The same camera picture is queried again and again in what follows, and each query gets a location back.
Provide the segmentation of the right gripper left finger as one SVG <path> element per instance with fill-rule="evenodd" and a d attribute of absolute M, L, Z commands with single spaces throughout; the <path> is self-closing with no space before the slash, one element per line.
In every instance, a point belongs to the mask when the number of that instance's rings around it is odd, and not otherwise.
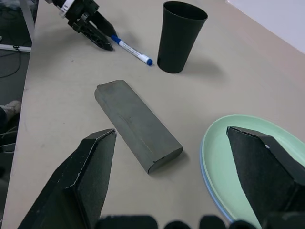
<path fill-rule="evenodd" d="M 20 229 L 93 229 L 106 198 L 115 129 L 84 138 L 53 172 Z"/>

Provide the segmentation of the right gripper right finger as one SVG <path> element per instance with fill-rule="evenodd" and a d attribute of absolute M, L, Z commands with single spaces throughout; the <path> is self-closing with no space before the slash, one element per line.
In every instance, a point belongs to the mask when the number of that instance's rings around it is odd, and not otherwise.
<path fill-rule="evenodd" d="M 305 168 L 270 135 L 226 130 L 242 190 L 259 223 L 272 213 L 305 211 Z"/>

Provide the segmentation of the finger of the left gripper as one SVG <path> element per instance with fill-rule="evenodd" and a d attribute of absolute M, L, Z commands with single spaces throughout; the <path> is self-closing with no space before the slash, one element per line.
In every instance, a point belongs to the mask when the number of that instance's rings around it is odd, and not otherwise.
<path fill-rule="evenodd" d="M 113 25 L 107 21 L 98 11 L 91 17 L 92 23 L 106 36 L 117 36 Z"/>
<path fill-rule="evenodd" d="M 85 35 L 91 42 L 93 42 L 99 48 L 107 51 L 112 51 L 113 47 L 106 38 L 106 36 L 101 33 L 97 28 L 91 24 L 86 24 L 82 26 L 81 33 Z"/>

